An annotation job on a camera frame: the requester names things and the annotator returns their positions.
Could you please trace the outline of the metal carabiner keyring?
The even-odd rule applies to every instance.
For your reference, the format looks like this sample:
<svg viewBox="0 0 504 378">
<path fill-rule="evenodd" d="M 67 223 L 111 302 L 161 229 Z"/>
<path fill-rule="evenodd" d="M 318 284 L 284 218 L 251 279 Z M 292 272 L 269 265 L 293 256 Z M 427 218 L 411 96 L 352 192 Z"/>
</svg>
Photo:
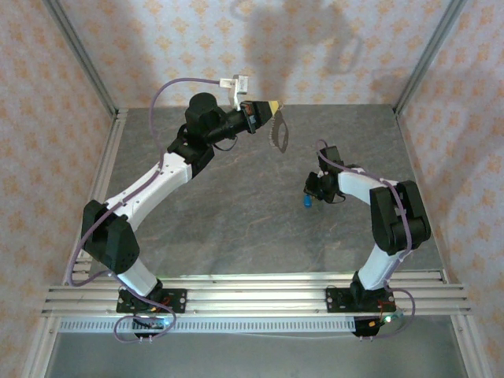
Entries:
<svg viewBox="0 0 504 378">
<path fill-rule="evenodd" d="M 278 110 L 273 116 L 272 127 L 269 132 L 269 143 L 282 154 L 287 151 L 289 129 L 281 110 Z"/>
</svg>

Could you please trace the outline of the aluminium side rail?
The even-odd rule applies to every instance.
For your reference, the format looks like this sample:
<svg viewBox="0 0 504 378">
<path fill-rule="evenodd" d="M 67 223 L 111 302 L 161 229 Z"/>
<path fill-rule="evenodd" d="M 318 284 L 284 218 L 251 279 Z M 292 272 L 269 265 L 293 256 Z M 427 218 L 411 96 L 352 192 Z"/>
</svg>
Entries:
<svg viewBox="0 0 504 378">
<path fill-rule="evenodd" d="M 106 141 L 102 150 L 102 155 L 98 162 L 98 167 L 96 168 L 94 181 L 91 187 L 91 193 L 89 194 L 88 201 L 91 199 L 97 199 L 100 202 L 106 198 L 106 193 L 109 187 L 110 177 L 113 172 L 113 166 L 117 157 L 117 151 L 120 145 L 120 139 L 123 134 L 124 126 L 126 124 L 128 115 L 128 109 L 119 109 L 118 114 L 113 118 L 111 127 L 109 129 L 109 134 L 106 137 Z M 70 253 L 69 262 L 65 269 L 64 278 L 62 283 L 68 285 L 68 277 L 73 274 L 73 268 L 71 265 L 72 257 L 77 253 L 76 260 L 89 260 L 85 252 L 77 250 L 78 243 L 81 239 L 81 225 L 78 226 L 76 233 L 76 241 Z"/>
</svg>

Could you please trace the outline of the grey metal lower shelf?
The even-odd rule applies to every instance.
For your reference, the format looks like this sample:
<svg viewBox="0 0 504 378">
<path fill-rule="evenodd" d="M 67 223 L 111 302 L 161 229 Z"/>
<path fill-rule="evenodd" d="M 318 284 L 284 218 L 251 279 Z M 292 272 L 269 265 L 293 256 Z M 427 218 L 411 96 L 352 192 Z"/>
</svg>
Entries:
<svg viewBox="0 0 504 378">
<path fill-rule="evenodd" d="M 468 378 L 450 332 L 392 339 L 172 334 L 123 345 L 60 334 L 46 378 Z"/>
</svg>

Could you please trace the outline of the aluminium base frame rails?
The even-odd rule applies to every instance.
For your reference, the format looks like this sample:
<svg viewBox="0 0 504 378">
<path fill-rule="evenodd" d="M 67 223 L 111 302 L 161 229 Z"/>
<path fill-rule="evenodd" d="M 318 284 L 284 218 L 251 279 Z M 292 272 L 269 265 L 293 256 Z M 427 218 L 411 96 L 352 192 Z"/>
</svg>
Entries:
<svg viewBox="0 0 504 378">
<path fill-rule="evenodd" d="M 166 278 L 167 288 L 187 290 L 185 317 L 326 317 L 327 287 L 349 287 L 349 273 L 195 275 Z M 439 270 L 397 272 L 391 287 L 398 306 L 418 315 L 454 315 L 473 310 L 467 290 Z M 52 286 L 45 316 L 115 317 L 119 285 L 98 279 L 83 287 Z"/>
</svg>

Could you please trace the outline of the aluminium frame leg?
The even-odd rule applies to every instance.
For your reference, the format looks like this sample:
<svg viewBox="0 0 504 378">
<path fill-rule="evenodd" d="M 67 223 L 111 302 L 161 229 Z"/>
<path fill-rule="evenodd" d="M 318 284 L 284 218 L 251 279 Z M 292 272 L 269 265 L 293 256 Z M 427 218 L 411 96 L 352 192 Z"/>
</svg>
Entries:
<svg viewBox="0 0 504 378">
<path fill-rule="evenodd" d="M 450 317 L 454 327 L 458 349 L 460 350 L 468 378 L 484 378 L 467 318 L 468 317 L 464 315 L 452 315 Z"/>
<path fill-rule="evenodd" d="M 41 317 L 28 352 L 21 378 L 44 378 L 60 328 L 60 317 Z"/>
</svg>

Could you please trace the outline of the aluminium corner post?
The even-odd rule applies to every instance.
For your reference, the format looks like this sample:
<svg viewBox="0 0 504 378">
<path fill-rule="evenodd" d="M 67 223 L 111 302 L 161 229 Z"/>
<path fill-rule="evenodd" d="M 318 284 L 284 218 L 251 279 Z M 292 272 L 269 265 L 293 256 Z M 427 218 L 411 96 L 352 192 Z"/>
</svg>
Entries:
<svg viewBox="0 0 504 378">
<path fill-rule="evenodd" d="M 421 85 L 428 69 L 434 61 L 437 53 L 444 44 L 445 39 L 450 34 L 454 24 L 458 20 L 461 11 L 468 0 L 450 0 L 446 10 L 436 25 L 426 47 L 424 48 L 417 64 L 406 81 L 397 102 L 392 107 L 394 114 L 399 118 L 405 111 L 413 95 Z"/>
<path fill-rule="evenodd" d="M 91 56 L 87 52 L 86 47 L 81 41 L 61 1 L 42 0 L 42 4 L 46 7 L 46 10 L 59 29 L 59 32 L 83 70 L 83 74 L 94 89 L 95 94 L 98 96 L 107 114 L 114 120 L 119 117 L 120 113 L 126 114 L 128 108 L 118 106 L 112 99 L 111 94 L 100 77 Z"/>
</svg>

